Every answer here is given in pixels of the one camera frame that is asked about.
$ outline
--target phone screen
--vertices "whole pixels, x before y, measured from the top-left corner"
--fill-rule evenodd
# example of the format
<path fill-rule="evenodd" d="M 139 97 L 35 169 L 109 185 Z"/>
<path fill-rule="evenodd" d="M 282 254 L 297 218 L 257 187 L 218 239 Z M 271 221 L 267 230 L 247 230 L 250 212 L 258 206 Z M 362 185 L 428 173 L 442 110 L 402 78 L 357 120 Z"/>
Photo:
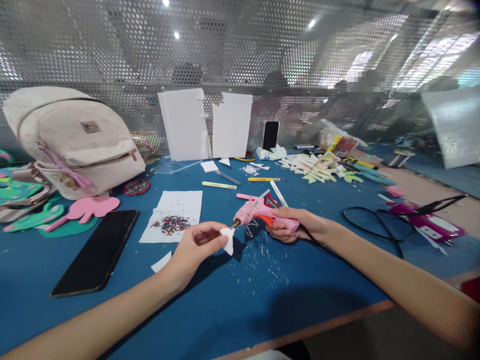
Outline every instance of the phone screen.
<path fill-rule="evenodd" d="M 63 297 L 102 290 L 122 254 L 138 214 L 137 210 L 107 213 L 50 296 Z"/>
<path fill-rule="evenodd" d="M 271 148 L 276 147 L 278 134 L 279 134 L 279 122 L 267 121 L 265 123 L 265 129 L 263 131 L 262 148 L 270 151 Z"/>

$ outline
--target floor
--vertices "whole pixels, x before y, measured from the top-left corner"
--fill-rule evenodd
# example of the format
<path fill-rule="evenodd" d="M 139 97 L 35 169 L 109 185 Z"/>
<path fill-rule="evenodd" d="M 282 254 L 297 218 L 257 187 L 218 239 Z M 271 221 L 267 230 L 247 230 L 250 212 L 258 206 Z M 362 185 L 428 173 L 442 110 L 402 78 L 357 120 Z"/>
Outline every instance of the floor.
<path fill-rule="evenodd" d="M 333 360 L 455 360 L 462 354 L 399 307 L 303 340 L 310 357 Z"/>

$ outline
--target glue gun nozzle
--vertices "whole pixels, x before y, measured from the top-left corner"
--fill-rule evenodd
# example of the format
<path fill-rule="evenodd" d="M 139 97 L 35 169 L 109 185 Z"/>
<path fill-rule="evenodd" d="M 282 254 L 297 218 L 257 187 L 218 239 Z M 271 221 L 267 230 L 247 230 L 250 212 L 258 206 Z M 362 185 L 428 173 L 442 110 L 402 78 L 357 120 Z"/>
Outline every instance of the glue gun nozzle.
<path fill-rule="evenodd" d="M 230 226 L 230 229 L 236 228 L 238 225 L 240 225 L 240 220 L 236 218 L 233 224 Z"/>

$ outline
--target gray pen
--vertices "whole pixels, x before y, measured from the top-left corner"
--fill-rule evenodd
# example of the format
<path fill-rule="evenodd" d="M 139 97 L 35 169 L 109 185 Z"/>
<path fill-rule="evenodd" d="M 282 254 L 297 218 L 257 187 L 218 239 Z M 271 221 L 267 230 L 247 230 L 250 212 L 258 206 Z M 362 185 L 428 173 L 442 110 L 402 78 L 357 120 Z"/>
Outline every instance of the gray pen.
<path fill-rule="evenodd" d="M 235 185 L 238 185 L 238 186 L 242 185 L 242 183 L 241 183 L 240 181 L 237 181 L 237 180 L 235 180 L 234 178 L 232 178 L 232 177 L 230 177 L 230 176 L 228 176 L 228 175 L 225 175 L 225 174 L 224 174 L 223 172 L 221 172 L 221 171 L 215 170 L 215 174 L 220 175 L 222 178 L 227 179 L 228 181 L 234 183 Z"/>

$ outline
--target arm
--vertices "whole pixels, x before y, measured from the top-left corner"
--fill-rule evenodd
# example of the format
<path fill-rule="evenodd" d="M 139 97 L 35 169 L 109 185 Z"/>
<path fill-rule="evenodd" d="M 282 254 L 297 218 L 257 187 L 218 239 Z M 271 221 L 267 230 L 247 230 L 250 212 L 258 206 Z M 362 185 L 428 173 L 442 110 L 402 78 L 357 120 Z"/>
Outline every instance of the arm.
<path fill-rule="evenodd" d="M 200 263 L 228 241 L 218 222 L 189 227 L 170 261 L 124 293 L 8 352 L 11 359 L 97 359 L 187 286 Z"/>
<path fill-rule="evenodd" d="M 297 219 L 315 240 L 329 247 L 362 272 L 398 305 L 439 337 L 468 349 L 475 341 L 480 306 L 446 282 L 380 249 L 346 227 L 303 209 L 273 210 L 275 216 Z M 299 237 L 283 224 L 267 226 L 268 232 L 284 243 Z"/>

